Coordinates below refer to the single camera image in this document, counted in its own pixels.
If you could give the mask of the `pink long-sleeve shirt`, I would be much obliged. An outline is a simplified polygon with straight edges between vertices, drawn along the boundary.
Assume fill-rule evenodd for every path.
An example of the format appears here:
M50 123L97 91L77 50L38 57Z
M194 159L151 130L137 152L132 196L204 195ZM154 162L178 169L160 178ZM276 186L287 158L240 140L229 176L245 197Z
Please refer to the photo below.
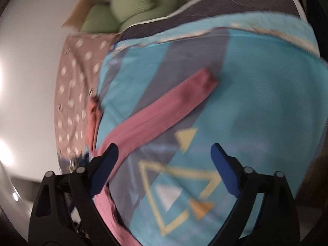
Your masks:
M118 158L113 169L102 173L105 182L112 179L130 153L152 141L190 114L207 99L217 84L216 77L207 68L202 68L115 127L102 144L92 151L93 157L100 157L110 144L114 143L118 147ZM102 186L96 192L93 201L106 227L120 245L139 245L133 235L118 223L116 206L106 186Z

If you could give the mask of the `turquoise grey geometric bedspread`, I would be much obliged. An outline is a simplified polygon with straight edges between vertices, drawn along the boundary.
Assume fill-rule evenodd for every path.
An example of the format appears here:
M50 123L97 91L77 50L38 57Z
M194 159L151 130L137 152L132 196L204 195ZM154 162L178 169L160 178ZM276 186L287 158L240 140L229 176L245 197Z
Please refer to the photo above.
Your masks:
M298 0L192 0L127 28L105 57L96 148L120 123L202 68L214 91L135 149L106 182L118 223L139 245L208 245L231 195L211 147L296 194L327 130L327 63Z

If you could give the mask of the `folded coral orange garment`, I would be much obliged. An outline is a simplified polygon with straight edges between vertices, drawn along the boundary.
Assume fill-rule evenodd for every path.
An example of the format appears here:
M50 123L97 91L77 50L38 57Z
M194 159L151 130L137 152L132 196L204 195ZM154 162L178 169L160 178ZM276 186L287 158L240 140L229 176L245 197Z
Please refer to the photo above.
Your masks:
M91 97L87 107L87 126L85 133L86 143L90 152L93 152L96 148L97 134L102 115L103 112L100 108L99 97Z

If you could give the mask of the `pink polka dot sheet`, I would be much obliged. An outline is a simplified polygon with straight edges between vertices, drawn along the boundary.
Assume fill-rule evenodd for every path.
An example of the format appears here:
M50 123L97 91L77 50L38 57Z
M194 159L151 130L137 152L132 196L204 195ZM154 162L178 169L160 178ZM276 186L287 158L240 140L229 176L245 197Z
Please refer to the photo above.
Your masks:
M55 88L54 124L57 153L73 159L86 152L87 108L97 94L103 60L118 35L70 34L63 45Z

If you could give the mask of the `brown cushion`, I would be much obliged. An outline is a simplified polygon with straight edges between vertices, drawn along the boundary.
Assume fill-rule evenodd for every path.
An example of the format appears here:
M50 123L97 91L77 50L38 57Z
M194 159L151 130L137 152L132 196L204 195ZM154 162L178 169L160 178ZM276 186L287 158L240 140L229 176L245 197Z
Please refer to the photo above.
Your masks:
M78 0L73 8L73 11L62 24L62 26L72 30L80 31L89 11L98 2L99 0Z

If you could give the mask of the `green pillow back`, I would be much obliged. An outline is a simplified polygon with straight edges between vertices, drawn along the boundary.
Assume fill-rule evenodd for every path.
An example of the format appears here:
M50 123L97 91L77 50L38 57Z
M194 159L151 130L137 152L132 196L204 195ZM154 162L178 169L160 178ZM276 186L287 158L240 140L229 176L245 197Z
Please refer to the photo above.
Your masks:
M114 17L109 5L97 4L89 10L80 31L85 33L116 33L119 27L120 23Z

